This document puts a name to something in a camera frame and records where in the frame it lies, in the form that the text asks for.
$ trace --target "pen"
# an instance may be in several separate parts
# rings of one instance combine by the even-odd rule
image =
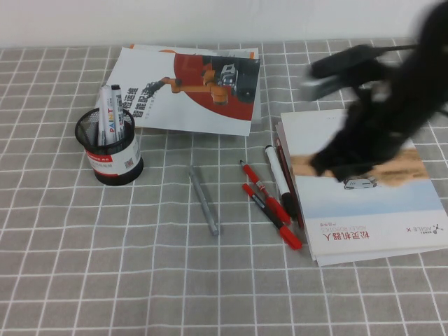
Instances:
[[[279,138],[275,139],[275,144],[277,146],[277,152],[279,153],[281,170],[283,170],[283,175],[285,176],[286,183],[288,184],[289,191],[293,198],[293,209],[290,209],[290,211],[292,211],[292,213],[293,213],[291,215],[291,217],[297,217],[299,226],[301,229],[303,229],[304,223],[303,223],[303,217],[302,217],[302,210],[300,209],[299,198],[298,198],[297,194],[295,193],[293,178],[291,177],[291,174],[289,172],[288,163],[286,162],[285,152],[283,151],[283,147],[281,146],[281,142],[280,142]]]
[[[266,186],[260,181],[257,174],[252,170],[252,168],[246,164],[243,160],[239,163],[243,167],[244,172],[250,178],[253,184],[257,185],[258,189],[266,196],[266,205],[276,214],[280,221],[291,224],[291,217],[286,213],[285,209],[280,205],[280,203],[271,195],[266,189]]]
[[[115,123],[115,140],[121,140],[125,137],[123,120],[123,103],[121,101],[121,89],[119,85],[112,85],[112,107],[113,121]]]
[[[266,146],[265,151],[267,154],[267,158],[269,159],[269,163],[271,164],[271,170],[272,173],[274,173],[275,181],[277,182],[280,190],[281,202],[285,206],[285,210],[286,212],[288,212],[288,214],[294,214],[293,197],[291,196],[291,192],[289,191],[285,176],[281,170],[280,162],[277,154],[275,153],[274,147],[268,145]]]
[[[207,220],[207,223],[209,224],[210,232],[213,236],[217,236],[219,235],[219,229],[216,226],[216,222],[213,216],[211,215],[209,204],[207,203],[207,199],[204,196],[204,192],[202,191],[201,184],[196,176],[195,168],[193,166],[190,166],[188,174],[190,175],[191,183],[196,190],[197,198],[199,198],[199,201],[201,202],[202,211],[204,212],[204,216]]]
[[[288,229],[283,222],[275,216],[275,213],[266,206],[266,204],[259,198],[255,191],[249,186],[249,184],[243,184],[243,189],[249,195],[249,197],[258,205],[258,207],[265,213],[275,227],[279,230],[281,238],[289,245],[293,250],[298,250],[302,248],[302,242]]]
[[[103,106],[99,105],[98,110],[98,146],[104,146],[106,144],[106,133],[104,131],[104,114]]]

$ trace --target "marker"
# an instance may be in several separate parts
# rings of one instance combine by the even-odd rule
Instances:
[[[266,185],[263,184],[262,181],[258,178],[257,174],[252,170],[252,168],[246,164],[243,160],[240,160],[239,163],[243,167],[244,172],[250,178],[253,184],[255,184],[260,191],[265,194],[266,197],[266,205],[276,214],[276,216],[280,219],[280,221],[285,222],[286,224],[291,224],[291,217],[286,213],[285,209],[278,203],[278,201],[271,195],[266,189]]]
[[[258,205],[258,207],[265,213],[275,227],[279,230],[281,238],[289,245],[293,250],[302,248],[302,242],[288,229],[283,222],[275,216],[275,213],[259,198],[255,191],[249,186],[249,184],[243,184],[243,189],[249,195],[249,197]]]
[[[201,183],[199,182],[199,179],[196,176],[195,168],[193,166],[190,166],[188,174],[190,175],[191,183],[193,184],[193,187],[196,190],[197,198],[199,198],[199,201],[201,202],[202,212],[204,212],[204,216],[207,220],[207,223],[209,224],[210,232],[213,236],[217,236],[219,235],[218,226],[216,226],[216,222],[213,216],[211,215],[209,204],[207,203],[207,199],[205,198],[204,192],[202,191],[201,188]]]
[[[123,118],[123,103],[121,101],[121,89],[119,85],[112,85],[113,120],[115,121],[115,140],[125,137],[125,121]]]
[[[113,121],[112,89],[105,85],[99,92],[103,114],[105,116],[104,131],[106,133],[106,145],[113,144],[115,139],[115,123]]]
[[[274,173],[275,181],[280,190],[281,202],[285,206],[286,212],[288,212],[288,214],[294,213],[294,200],[291,196],[291,192],[289,191],[289,187],[283,171],[281,170],[280,162],[277,154],[275,153],[275,149],[271,145],[268,145],[266,146],[265,151],[267,154],[267,158],[269,159],[269,162],[271,164],[271,170],[272,173]]]
[[[291,193],[291,196],[293,198],[294,206],[292,209],[289,209],[290,212],[288,212],[288,213],[291,215],[291,217],[294,217],[294,218],[297,217],[299,226],[300,226],[300,228],[303,229],[304,223],[303,223],[303,217],[302,217],[302,210],[301,210],[300,204],[299,204],[299,198],[295,192],[293,178],[291,177],[291,174],[289,172],[288,163],[286,162],[285,152],[283,151],[283,147],[281,146],[281,142],[280,142],[279,138],[275,139],[275,144],[277,146],[277,152],[279,153],[281,170],[283,171],[283,175],[285,176],[286,183],[288,184],[289,192]]]

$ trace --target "white wall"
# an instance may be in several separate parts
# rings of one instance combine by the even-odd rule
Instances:
[[[0,0],[0,46],[409,36],[435,0]]]

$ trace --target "paper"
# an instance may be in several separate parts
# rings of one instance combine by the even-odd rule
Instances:
[[[137,127],[247,136],[259,68],[259,59],[123,48],[107,83],[121,86]]]

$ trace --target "book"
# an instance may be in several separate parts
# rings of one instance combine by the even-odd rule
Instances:
[[[309,159],[344,119],[344,110],[282,113],[277,125],[312,258],[324,266],[447,248],[447,214],[411,141],[369,174],[314,175]]]
[[[136,127],[249,135],[259,59],[122,48],[107,81]]]
[[[240,57],[240,58],[250,58],[252,60],[260,58],[258,48],[210,50],[199,48],[167,47],[163,45],[132,44],[131,49],[141,49],[150,51],[160,51],[164,53],[178,53],[188,55]],[[260,78],[258,78],[257,90],[255,92],[252,123],[255,124],[261,123]]]

